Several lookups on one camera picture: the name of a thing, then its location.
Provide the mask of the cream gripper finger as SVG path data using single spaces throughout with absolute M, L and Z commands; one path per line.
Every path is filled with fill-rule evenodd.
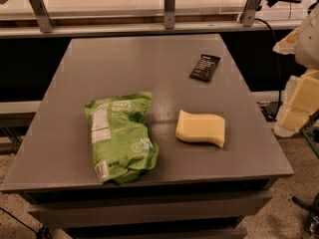
M 281 55 L 294 55 L 298 32 L 299 28 L 295 28 L 293 31 L 291 31 L 286 37 L 275 44 L 273 51 Z
M 319 70 L 308 69 L 300 77 L 291 76 L 283 93 L 274 133 L 290 137 L 306 125 L 319 110 Z

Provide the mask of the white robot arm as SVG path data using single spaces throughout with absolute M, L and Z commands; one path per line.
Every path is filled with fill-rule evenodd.
M 295 61 L 306 68 L 302 76 L 288 80 L 276 117 L 275 134 L 290 137 L 319 110 L 319 5 L 299 27 L 277 42 L 273 51 L 294 55 Z

